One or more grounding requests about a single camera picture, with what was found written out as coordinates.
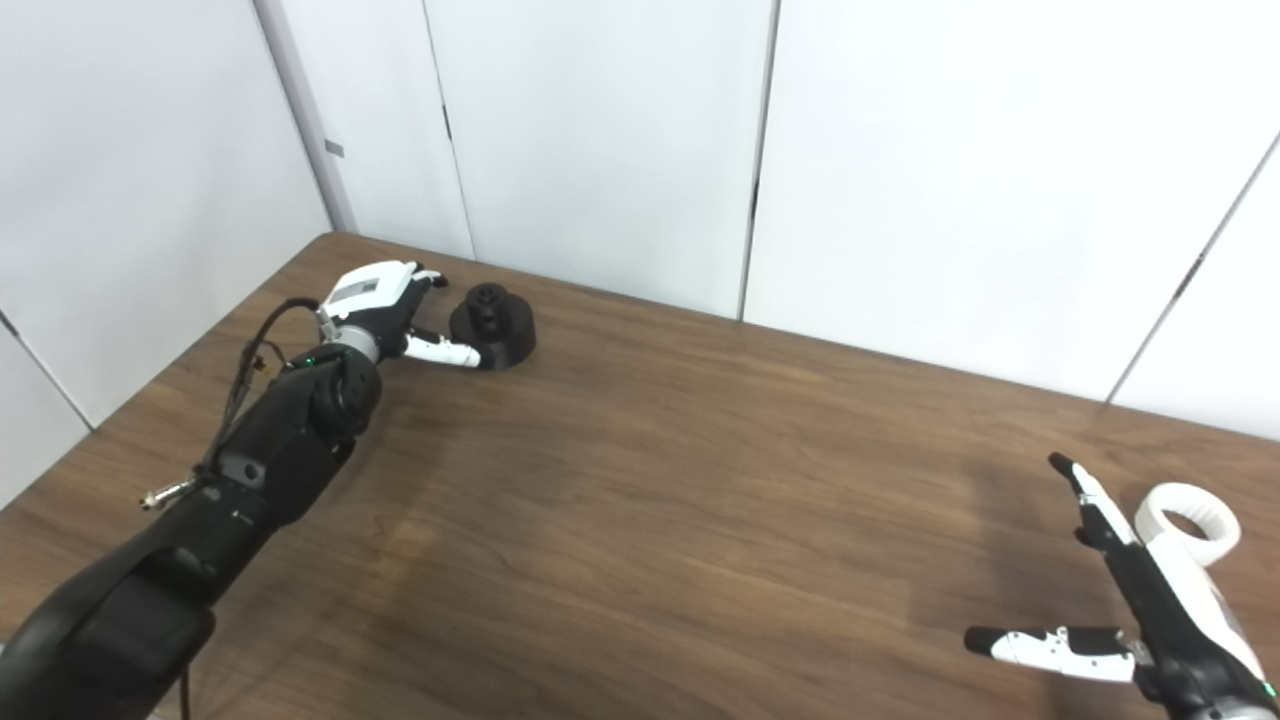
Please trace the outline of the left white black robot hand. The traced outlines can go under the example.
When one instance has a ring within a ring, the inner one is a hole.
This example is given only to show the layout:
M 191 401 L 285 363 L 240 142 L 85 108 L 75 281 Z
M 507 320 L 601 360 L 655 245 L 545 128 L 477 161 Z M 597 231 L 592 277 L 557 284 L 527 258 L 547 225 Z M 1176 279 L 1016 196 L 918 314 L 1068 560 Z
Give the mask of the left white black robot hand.
M 420 263 L 381 261 L 343 274 L 316 310 L 323 345 L 342 345 L 371 363 L 411 357 L 424 363 L 477 368 L 480 352 L 413 324 L 429 291 L 449 284 Z

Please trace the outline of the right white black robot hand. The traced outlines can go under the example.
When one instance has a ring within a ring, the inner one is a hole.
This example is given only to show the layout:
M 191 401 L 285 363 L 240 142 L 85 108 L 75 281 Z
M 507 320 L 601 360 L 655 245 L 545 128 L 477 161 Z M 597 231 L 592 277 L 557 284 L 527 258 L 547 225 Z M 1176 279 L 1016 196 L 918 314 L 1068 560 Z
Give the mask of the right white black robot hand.
M 1075 460 L 1050 465 L 1076 498 L 1075 536 L 1105 561 L 1135 619 L 1117 626 L 969 626 L 965 648 L 1004 664 L 1133 684 L 1170 719 L 1275 719 L 1277 689 L 1210 569 L 1242 539 L 1235 512 L 1198 486 L 1156 486 L 1128 518 Z

